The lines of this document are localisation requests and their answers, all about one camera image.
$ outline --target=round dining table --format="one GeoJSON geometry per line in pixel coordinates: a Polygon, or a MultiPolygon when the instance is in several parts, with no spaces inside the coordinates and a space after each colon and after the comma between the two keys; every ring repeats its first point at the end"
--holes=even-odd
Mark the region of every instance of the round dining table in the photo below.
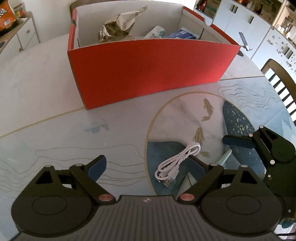
{"type": "MultiPolygon", "coordinates": [[[[39,44],[0,67],[0,241],[18,233],[11,205],[47,164],[68,169],[105,155],[107,169],[97,183],[117,199],[176,196],[190,187],[191,177],[185,173],[171,189],[158,185],[154,173],[160,160],[155,153],[198,141],[196,157],[216,163],[229,150],[222,143],[224,135],[248,135],[260,125],[296,145],[285,105],[246,56],[237,55],[218,82],[85,110],[67,41],[64,35],[39,44]]],[[[257,174],[265,172],[253,149],[232,150],[223,166],[237,169],[241,164],[257,174]]]]}

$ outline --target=wooden chair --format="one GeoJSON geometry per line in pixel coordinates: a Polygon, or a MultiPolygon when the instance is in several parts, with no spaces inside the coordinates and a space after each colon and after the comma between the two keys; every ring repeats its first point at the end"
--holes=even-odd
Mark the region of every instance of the wooden chair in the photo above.
{"type": "Polygon", "coordinates": [[[70,5],[71,19],[72,19],[73,10],[79,6],[98,3],[98,2],[109,2],[109,1],[119,1],[119,0],[77,0],[70,5]]]}
{"type": "MultiPolygon", "coordinates": [[[[283,93],[283,91],[285,91],[286,89],[288,90],[286,91],[288,94],[285,97],[281,98],[281,100],[284,102],[290,96],[293,99],[289,104],[286,105],[286,108],[288,109],[293,103],[295,103],[296,100],[296,84],[291,76],[288,74],[288,72],[273,59],[269,59],[266,62],[266,64],[261,69],[261,72],[263,74],[266,74],[269,69],[272,69],[272,71],[274,72],[274,74],[268,79],[269,82],[271,82],[276,76],[279,78],[279,80],[273,85],[273,87],[276,88],[281,82],[284,84],[283,88],[277,92],[278,95],[283,93]]],[[[294,110],[290,111],[290,116],[292,116],[295,112],[296,107],[294,110]]]]}

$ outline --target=orange snack bag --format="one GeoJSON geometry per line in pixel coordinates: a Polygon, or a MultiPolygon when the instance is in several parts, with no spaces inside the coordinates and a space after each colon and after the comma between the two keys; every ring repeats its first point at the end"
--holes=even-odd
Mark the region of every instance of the orange snack bag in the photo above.
{"type": "Polygon", "coordinates": [[[16,25],[17,20],[8,0],[0,0],[0,35],[9,32],[16,25]]]}

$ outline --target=red bottle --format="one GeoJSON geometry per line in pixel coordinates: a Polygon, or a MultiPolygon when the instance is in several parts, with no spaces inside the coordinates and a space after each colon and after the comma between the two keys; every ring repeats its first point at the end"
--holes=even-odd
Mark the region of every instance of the red bottle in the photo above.
{"type": "Polygon", "coordinates": [[[202,2],[201,2],[201,4],[199,5],[199,6],[197,6],[196,8],[199,10],[199,11],[201,11],[201,12],[203,12],[204,10],[205,10],[205,6],[207,5],[207,0],[203,0],[202,2]]]}

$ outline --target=white usb cable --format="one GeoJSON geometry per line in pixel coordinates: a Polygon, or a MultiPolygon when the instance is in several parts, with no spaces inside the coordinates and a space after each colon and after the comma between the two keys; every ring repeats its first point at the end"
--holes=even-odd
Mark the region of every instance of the white usb cable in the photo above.
{"type": "Polygon", "coordinates": [[[179,173],[179,166],[189,155],[197,155],[200,152],[200,144],[197,142],[190,142],[187,147],[179,154],[163,161],[159,164],[155,178],[158,181],[164,181],[163,184],[170,186],[179,173]]]}

